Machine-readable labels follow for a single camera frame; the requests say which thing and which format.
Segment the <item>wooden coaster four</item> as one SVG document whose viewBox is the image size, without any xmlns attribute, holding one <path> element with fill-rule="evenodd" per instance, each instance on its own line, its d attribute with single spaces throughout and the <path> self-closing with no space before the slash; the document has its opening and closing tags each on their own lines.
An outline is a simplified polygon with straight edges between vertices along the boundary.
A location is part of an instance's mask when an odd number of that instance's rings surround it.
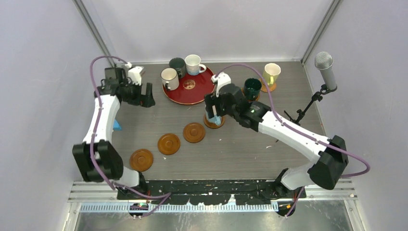
<svg viewBox="0 0 408 231">
<path fill-rule="evenodd" d="M 175 154 L 180 149 L 180 146 L 179 137 L 173 133 L 164 134 L 157 143 L 159 152 L 164 155 Z"/>
</svg>

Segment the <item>yellow cream mug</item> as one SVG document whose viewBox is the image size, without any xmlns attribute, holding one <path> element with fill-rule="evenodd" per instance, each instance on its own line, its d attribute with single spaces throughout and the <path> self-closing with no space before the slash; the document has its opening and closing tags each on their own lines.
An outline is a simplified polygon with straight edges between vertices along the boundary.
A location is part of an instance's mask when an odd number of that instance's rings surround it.
<svg viewBox="0 0 408 231">
<path fill-rule="evenodd" d="M 279 65 L 275 63 L 269 63 L 265 65 L 262 77 L 267 81 L 267 83 L 271 80 L 276 83 L 280 73 L 281 68 Z"/>
</svg>

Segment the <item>wooden coaster two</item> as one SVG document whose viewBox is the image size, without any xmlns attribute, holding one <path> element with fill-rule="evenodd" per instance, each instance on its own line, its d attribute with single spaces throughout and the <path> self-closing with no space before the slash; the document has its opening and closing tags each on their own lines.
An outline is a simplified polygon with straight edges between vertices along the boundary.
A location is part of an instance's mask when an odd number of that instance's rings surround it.
<svg viewBox="0 0 408 231">
<path fill-rule="evenodd" d="M 224 125 L 224 123 L 225 123 L 225 117 L 224 117 L 224 116 L 221 117 L 221 122 L 220 122 L 219 125 L 217 125 L 217 124 L 215 124 L 215 123 L 209 122 L 209 121 L 207 120 L 207 118 L 206 118 L 206 115 L 204 115 L 204 124 L 205 124 L 208 128 L 218 129 L 218 128 L 222 127 L 222 126 Z"/>
</svg>

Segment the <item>wooden coaster three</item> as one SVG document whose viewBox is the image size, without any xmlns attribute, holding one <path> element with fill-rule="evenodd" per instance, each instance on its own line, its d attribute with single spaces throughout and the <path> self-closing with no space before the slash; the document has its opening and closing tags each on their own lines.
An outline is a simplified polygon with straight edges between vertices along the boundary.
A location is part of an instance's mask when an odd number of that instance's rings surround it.
<svg viewBox="0 0 408 231">
<path fill-rule="evenodd" d="M 205 137 L 205 128 L 200 123 L 189 123 L 183 129 L 183 137 L 187 142 L 198 143 Z"/>
</svg>

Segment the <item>silver white mug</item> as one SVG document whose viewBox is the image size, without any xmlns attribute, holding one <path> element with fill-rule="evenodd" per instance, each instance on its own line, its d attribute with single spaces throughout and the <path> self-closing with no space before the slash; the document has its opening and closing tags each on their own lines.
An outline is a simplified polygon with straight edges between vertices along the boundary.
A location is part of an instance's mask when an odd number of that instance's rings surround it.
<svg viewBox="0 0 408 231">
<path fill-rule="evenodd" d="M 174 68 L 165 68 L 161 72 L 163 87 L 166 91 L 176 90 L 179 87 L 178 73 Z"/>
</svg>

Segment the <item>red round tray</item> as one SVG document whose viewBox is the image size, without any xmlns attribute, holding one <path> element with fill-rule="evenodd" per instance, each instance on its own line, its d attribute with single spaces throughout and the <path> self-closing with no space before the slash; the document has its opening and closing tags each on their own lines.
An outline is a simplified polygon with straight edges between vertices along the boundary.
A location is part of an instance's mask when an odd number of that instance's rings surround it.
<svg viewBox="0 0 408 231">
<path fill-rule="evenodd" d="M 167 90 L 162 84 L 163 93 L 175 103 L 183 105 L 201 103 L 204 101 L 205 95 L 212 93 L 216 88 L 211 80 L 213 75 L 214 73 L 209 68 L 196 76 L 186 74 L 179 81 L 179 86 L 175 90 Z"/>
</svg>

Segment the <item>light blue mug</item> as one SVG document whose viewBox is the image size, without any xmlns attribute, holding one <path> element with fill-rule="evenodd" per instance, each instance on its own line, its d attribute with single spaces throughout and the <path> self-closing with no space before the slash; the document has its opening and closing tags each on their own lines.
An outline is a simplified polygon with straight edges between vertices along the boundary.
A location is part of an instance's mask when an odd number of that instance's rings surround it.
<svg viewBox="0 0 408 231">
<path fill-rule="evenodd" d="M 207 120 L 209 122 L 212 122 L 212 123 L 215 123 L 215 124 L 219 125 L 220 122 L 221 122 L 221 117 L 217 115 L 217 112 L 216 112 L 216 109 L 215 109 L 214 106 L 212 107 L 211 111 L 214 113 L 214 117 L 209 118 L 209 114 L 208 114 L 208 112 L 206 112 L 205 115 L 206 115 Z"/>
</svg>

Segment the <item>wooden coaster five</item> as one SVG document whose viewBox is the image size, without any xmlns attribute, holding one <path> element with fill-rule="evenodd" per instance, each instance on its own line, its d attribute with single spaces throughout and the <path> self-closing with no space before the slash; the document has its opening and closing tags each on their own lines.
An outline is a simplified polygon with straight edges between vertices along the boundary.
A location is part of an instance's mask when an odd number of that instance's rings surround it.
<svg viewBox="0 0 408 231">
<path fill-rule="evenodd" d="M 147 149 L 136 150 L 129 159 L 133 170 L 144 172 L 153 165 L 153 154 Z"/>
</svg>

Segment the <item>wooden coaster six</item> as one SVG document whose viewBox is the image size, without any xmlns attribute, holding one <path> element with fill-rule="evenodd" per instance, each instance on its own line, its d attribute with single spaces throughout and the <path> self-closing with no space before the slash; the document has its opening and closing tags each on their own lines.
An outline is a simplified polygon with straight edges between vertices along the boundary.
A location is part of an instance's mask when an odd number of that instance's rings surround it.
<svg viewBox="0 0 408 231">
<path fill-rule="evenodd" d="M 247 101 L 248 101 L 248 102 L 255 102 L 255 101 L 258 101 L 259 98 L 260 98 L 260 94 L 258 94 L 256 98 L 254 98 L 254 99 L 252 99 L 252 100 L 247 100 Z"/>
</svg>

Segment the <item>dark green mug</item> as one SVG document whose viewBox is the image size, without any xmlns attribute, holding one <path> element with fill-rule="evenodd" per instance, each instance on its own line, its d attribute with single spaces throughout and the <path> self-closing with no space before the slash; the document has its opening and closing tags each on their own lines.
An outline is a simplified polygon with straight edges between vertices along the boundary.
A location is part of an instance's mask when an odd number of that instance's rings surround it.
<svg viewBox="0 0 408 231">
<path fill-rule="evenodd" d="M 260 93 L 262 84 L 256 78 L 248 78 L 246 79 L 243 87 L 243 92 L 246 95 L 247 100 L 252 100 L 257 97 Z"/>
</svg>

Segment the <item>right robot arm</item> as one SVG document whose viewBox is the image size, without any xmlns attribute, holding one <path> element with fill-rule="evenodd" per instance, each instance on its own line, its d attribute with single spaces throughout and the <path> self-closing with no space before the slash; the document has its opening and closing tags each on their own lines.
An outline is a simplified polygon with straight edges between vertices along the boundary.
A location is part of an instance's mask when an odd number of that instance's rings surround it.
<svg viewBox="0 0 408 231">
<path fill-rule="evenodd" d="M 328 138 L 304 129 L 259 101 L 246 100 L 241 89 L 227 84 L 219 93 L 205 95 L 205 110 L 209 118 L 229 115 L 242 127 L 269 135 L 289 145 L 309 163 L 284 169 L 271 185 L 279 197 L 288 197 L 294 190 L 308 186 L 332 190 L 348 165 L 345 141 L 339 136 Z"/>
</svg>

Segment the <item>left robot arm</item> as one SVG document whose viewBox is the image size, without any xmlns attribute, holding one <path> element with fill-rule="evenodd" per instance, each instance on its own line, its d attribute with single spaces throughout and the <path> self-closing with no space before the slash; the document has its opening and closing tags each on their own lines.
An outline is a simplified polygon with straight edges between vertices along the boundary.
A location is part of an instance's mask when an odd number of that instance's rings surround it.
<svg viewBox="0 0 408 231">
<path fill-rule="evenodd" d="M 122 157 L 111 144 L 116 114 L 122 102 L 152 107 L 155 101 L 152 84 L 146 83 L 142 94 L 142 66 L 126 70 L 121 67 L 105 69 L 105 78 L 94 92 L 95 109 L 89 130 L 82 143 L 75 144 L 72 153 L 85 182 L 103 182 L 129 186 L 136 199 L 147 195 L 148 187 L 140 171 L 124 166 Z"/>
</svg>

